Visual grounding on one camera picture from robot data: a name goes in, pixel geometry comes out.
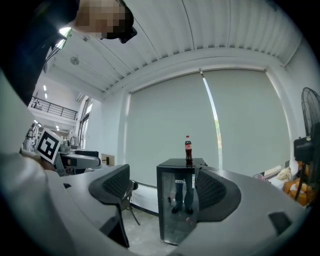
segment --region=white roller blind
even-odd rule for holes
[[[156,186],[157,165],[170,158],[186,157],[186,135],[192,142],[192,156],[218,167],[214,116],[200,73],[133,93],[125,153],[130,178]]]
[[[290,159],[288,126],[280,99],[264,72],[204,72],[216,108],[222,168],[252,176]]]

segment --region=mini fridge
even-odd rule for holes
[[[195,189],[195,167],[206,166],[202,158],[187,163],[171,158],[156,167],[160,238],[179,245],[196,227],[199,200]]]

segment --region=chair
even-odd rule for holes
[[[129,185],[126,189],[126,192],[121,200],[121,211],[124,211],[125,209],[129,209],[129,211],[131,212],[132,216],[134,217],[136,223],[140,226],[139,221],[137,220],[134,212],[132,211],[132,207],[130,205],[130,200],[131,200],[131,196],[132,196],[132,191],[134,190],[134,185],[135,183],[132,180],[129,180]]]

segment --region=electric fan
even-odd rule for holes
[[[293,142],[294,158],[302,162],[295,200],[299,197],[303,183],[306,183],[307,189],[310,186],[315,193],[320,186],[320,96],[314,90],[305,87],[301,95],[301,104],[306,137]]]

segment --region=person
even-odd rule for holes
[[[18,26],[3,26],[5,40],[1,43],[5,42],[5,50],[0,64],[26,106],[32,99],[50,48],[64,38],[59,29],[71,27],[100,39],[115,39],[131,32],[134,23],[132,12],[122,0],[33,0],[15,5],[14,1],[5,1],[1,6],[3,10],[14,11],[14,23]],[[30,155],[24,150],[20,153],[35,159],[45,170],[54,170],[52,164],[39,155]]]

